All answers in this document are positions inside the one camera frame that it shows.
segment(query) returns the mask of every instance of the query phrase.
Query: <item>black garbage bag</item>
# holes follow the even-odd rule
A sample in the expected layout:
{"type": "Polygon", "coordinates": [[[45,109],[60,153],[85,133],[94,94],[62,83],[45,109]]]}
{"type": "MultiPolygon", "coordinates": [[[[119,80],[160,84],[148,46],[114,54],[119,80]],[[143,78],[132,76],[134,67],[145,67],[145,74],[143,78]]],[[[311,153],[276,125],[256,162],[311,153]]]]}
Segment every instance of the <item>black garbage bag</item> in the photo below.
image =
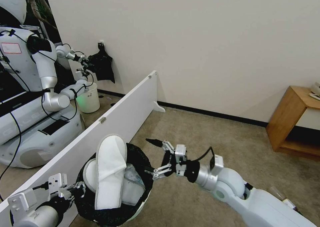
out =
{"type": "Polygon", "coordinates": [[[88,57],[88,69],[96,74],[97,80],[111,80],[115,83],[111,67],[112,57],[107,54],[103,43],[98,43],[98,49],[98,53],[88,57]]]}
{"type": "MultiPolygon", "coordinates": [[[[127,164],[132,164],[134,166],[146,187],[146,190],[140,197],[138,203],[135,206],[122,203],[119,208],[95,210],[95,193],[93,193],[89,188],[86,188],[84,197],[77,198],[74,201],[80,216],[87,220],[97,222],[99,226],[120,226],[137,212],[142,202],[147,199],[153,186],[152,175],[144,172],[144,167],[151,167],[151,164],[144,152],[133,144],[127,144],[127,164]]],[[[83,181],[84,167],[85,164],[79,172],[77,182],[83,181]]]]}

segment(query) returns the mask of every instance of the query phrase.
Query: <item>wooden shelf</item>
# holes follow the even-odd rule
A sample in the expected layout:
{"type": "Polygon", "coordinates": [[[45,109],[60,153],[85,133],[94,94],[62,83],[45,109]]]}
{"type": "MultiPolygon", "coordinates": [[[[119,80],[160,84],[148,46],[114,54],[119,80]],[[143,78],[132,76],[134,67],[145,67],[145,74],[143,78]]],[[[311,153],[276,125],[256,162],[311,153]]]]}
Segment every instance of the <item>wooden shelf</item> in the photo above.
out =
{"type": "Polygon", "coordinates": [[[320,101],[306,87],[289,86],[266,128],[275,152],[320,161],[319,130],[295,126],[308,108],[320,110],[320,101]]]}
{"type": "Polygon", "coordinates": [[[289,150],[300,152],[300,153],[306,153],[306,154],[310,154],[310,155],[320,156],[320,146],[319,145],[313,145],[313,144],[304,143],[304,142],[300,142],[300,141],[286,140],[281,145],[281,148],[289,149],[289,150]]]}

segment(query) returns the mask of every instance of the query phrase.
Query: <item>black baseboard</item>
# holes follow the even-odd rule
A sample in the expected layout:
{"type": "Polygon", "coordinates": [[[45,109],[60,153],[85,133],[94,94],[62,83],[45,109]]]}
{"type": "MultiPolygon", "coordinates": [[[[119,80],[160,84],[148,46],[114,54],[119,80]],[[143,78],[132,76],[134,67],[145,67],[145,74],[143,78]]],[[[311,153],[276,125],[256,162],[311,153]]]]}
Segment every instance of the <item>black baseboard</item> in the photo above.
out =
{"type": "MultiPolygon", "coordinates": [[[[117,96],[117,97],[124,96],[124,94],[122,94],[122,93],[110,92],[110,91],[101,90],[101,89],[98,89],[98,92],[117,96]]],[[[268,125],[268,123],[258,121],[258,120],[252,120],[252,119],[237,117],[237,116],[233,116],[233,115],[227,115],[224,113],[212,112],[212,111],[203,110],[203,109],[199,109],[199,108],[186,107],[186,106],[177,105],[177,104],[173,104],[173,103],[158,101],[158,104],[160,106],[164,106],[164,107],[177,108],[177,109],[181,109],[181,110],[185,110],[185,111],[189,111],[189,112],[195,112],[198,114],[209,115],[209,116],[222,118],[222,119],[229,119],[229,120],[233,120],[233,121],[237,121],[237,122],[241,122],[241,123],[245,123],[245,124],[257,125],[257,126],[261,126],[261,127],[266,127],[268,125]]]]}
{"type": "Polygon", "coordinates": [[[107,90],[102,90],[102,89],[98,89],[99,93],[104,93],[104,94],[109,94],[112,96],[116,96],[116,97],[124,97],[125,94],[123,93],[116,93],[116,92],[111,92],[111,91],[107,91],[107,90]]]}

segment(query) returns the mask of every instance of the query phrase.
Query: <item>panel foot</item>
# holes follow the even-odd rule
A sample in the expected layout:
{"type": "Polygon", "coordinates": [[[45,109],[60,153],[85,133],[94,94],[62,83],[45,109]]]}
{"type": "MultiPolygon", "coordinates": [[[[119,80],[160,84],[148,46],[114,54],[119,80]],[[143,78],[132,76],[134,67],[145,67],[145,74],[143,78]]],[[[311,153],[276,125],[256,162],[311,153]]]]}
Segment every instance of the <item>panel foot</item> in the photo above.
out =
{"type": "Polygon", "coordinates": [[[153,110],[158,111],[158,112],[166,112],[166,110],[161,107],[157,101],[153,101],[153,110]]]}

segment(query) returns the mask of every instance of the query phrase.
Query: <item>trash can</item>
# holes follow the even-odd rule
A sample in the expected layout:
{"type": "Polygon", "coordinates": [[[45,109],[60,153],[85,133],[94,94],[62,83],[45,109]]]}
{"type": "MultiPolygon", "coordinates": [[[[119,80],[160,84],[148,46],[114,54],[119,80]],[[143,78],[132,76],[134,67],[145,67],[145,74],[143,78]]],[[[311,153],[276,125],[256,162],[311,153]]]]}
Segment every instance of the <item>trash can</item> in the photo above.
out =
{"type": "MultiPolygon", "coordinates": [[[[91,156],[88,161],[95,158],[96,154],[91,156]]],[[[130,221],[137,217],[141,212],[144,204],[146,203],[150,191],[153,186],[152,175],[145,172],[145,167],[151,168],[151,163],[144,152],[133,144],[127,143],[127,164],[132,164],[141,177],[143,184],[146,188],[143,195],[140,197],[138,203],[135,206],[122,203],[119,208],[114,209],[95,209],[95,193],[89,188],[86,188],[86,192],[82,198],[75,198],[78,213],[81,217],[96,222],[101,227],[120,226],[127,221],[130,221]]],[[[83,165],[79,172],[76,182],[83,180],[83,170],[86,163],[83,165]]]]}
{"type": "Polygon", "coordinates": [[[97,87],[97,84],[93,83],[90,87],[88,87],[86,92],[76,98],[77,104],[82,112],[91,113],[100,108],[97,87]]]}

